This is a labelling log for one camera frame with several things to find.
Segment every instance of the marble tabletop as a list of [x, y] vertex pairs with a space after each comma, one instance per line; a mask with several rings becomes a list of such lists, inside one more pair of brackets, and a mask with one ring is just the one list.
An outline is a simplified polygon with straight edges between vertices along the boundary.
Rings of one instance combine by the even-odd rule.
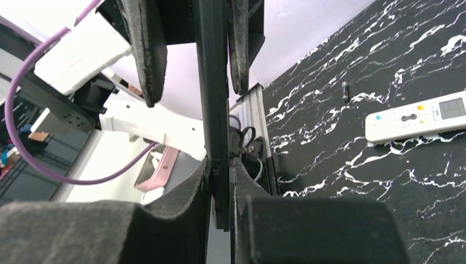
[[376, 1], [268, 86], [281, 193], [378, 200], [412, 263], [466, 263], [466, 132], [364, 137], [368, 114], [466, 90], [465, 31], [466, 0]]

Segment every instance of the remote control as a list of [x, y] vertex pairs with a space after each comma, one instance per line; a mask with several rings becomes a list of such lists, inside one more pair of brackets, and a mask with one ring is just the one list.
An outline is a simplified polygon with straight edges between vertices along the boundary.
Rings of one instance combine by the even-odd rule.
[[365, 137], [372, 143], [466, 128], [466, 91], [370, 114]]

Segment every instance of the lcd display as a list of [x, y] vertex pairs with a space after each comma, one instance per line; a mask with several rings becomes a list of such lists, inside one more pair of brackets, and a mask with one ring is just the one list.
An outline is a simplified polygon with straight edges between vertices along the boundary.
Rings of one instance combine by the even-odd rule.
[[466, 116], [462, 98], [441, 102], [439, 106], [442, 119]]

